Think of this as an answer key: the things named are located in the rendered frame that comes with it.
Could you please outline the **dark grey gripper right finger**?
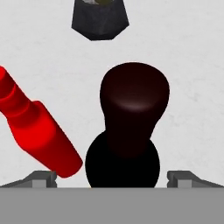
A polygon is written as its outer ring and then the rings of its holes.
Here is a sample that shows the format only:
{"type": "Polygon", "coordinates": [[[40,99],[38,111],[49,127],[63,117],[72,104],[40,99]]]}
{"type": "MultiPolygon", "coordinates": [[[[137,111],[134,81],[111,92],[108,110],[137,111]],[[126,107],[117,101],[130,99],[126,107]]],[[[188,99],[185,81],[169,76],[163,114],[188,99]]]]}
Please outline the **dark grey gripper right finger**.
{"type": "Polygon", "coordinates": [[[218,185],[201,179],[194,175],[191,171],[168,171],[167,179],[168,188],[223,188],[223,185],[218,185]]]}

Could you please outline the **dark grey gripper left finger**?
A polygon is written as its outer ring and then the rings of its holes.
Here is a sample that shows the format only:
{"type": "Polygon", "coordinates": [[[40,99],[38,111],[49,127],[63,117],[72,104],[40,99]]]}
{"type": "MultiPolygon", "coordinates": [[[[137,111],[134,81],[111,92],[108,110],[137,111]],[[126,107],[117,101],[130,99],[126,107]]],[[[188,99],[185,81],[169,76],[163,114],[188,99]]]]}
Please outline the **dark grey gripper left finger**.
{"type": "Polygon", "coordinates": [[[55,171],[33,171],[23,179],[3,185],[3,188],[56,188],[56,178],[55,171]]]}

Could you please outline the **red plastic bottle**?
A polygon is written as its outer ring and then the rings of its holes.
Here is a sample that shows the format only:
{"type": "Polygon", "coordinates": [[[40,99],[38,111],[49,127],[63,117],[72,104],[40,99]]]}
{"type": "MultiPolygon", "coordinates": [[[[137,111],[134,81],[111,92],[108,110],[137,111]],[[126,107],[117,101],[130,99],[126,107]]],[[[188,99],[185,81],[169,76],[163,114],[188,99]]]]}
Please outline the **red plastic bottle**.
{"type": "Polygon", "coordinates": [[[60,177],[73,176],[82,159],[41,101],[31,101],[0,66],[0,112],[22,150],[60,177]]]}

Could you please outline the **dark maroon glass bottle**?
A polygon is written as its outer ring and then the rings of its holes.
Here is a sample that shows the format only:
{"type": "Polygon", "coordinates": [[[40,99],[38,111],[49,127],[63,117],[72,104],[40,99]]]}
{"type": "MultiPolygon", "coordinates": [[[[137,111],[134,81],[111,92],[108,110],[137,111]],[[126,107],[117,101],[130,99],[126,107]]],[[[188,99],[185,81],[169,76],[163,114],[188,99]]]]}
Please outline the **dark maroon glass bottle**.
{"type": "Polygon", "coordinates": [[[129,62],[111,68],[100,89],[105,130],[87,150],[92,187],[153,187],[160,161],[151,134],[169,101],[170,88],[155,67],[129,62]]]}

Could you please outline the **dark grey faceted pot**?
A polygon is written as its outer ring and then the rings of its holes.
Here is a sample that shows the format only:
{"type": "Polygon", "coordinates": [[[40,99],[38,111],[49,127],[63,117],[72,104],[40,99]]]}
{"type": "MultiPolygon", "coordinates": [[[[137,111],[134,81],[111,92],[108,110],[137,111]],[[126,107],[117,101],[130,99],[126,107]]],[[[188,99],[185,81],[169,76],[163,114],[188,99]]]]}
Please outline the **dark grey faceted pot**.
{"type": "Polygon", "coordinates": [[[75,0],[72,28],[89,40],[111,40],[130,25],[123,0],[75,0]]]}

